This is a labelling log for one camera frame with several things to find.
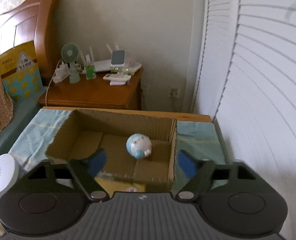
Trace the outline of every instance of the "white round device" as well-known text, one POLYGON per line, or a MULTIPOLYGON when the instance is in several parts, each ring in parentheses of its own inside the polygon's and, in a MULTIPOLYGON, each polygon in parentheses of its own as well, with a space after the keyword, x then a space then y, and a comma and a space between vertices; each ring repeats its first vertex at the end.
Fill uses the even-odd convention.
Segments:
POLYGON ((18 164, 10 154, 0 155, 0 196, 9 190, 18 178, 18 164))

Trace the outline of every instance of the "toy figurine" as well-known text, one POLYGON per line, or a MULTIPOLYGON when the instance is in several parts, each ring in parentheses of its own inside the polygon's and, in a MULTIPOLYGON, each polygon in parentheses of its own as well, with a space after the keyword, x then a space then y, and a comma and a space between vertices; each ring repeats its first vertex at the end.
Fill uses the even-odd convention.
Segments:
POLYGON ((126 148, 132 157, 141 159, 151 154, 152 144, 148 136, 136 133, 128 138, 126 148))

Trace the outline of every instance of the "wooden nightstand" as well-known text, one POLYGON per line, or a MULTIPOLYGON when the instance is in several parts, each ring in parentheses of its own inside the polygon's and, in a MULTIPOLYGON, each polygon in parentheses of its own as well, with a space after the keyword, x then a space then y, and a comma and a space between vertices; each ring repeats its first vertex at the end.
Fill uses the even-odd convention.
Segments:
MULTIPOLYGON (((87 80, 80 75, 78 83, 70 84, 69 78, 52 84, 47 93, 47 106, 73 106, 108 109, 141 109, 140 79, 143 68, 138 70, 124 86, 110 86, 103 80, 106 73, 97 73, 96 79, 87 80)), ((45 106, 44 93, 38 103, 45 106)))

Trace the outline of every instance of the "green fan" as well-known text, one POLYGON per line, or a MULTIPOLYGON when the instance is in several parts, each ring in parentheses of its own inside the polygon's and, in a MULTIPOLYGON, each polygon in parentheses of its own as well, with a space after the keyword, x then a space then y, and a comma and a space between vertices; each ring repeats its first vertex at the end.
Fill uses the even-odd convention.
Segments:
POLYGON ((61 49, 61 57, 65 62, 69 62, 69 82, 77 83, 80 80, 79 73, 76 69, 75 61, 78 59, 80 49, 77 44, 70 42, 61 49))
POLYGON ((78 59, 80 49, 77 44, 70 42, 61 49, 61 56, 65 62, 69 62, 71 69, 75 68, 75 61, 78 59))

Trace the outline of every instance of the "triangle label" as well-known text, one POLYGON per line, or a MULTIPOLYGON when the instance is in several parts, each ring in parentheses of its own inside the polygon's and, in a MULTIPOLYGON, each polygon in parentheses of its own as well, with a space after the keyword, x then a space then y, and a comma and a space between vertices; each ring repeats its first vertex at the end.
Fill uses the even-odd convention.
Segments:
POLYGON ((25 52, 21 51, 18 58, 16 72, 23 71, 33 65, 35 65, 35 63, 31 60, 31 58, 28 57, 25 52))

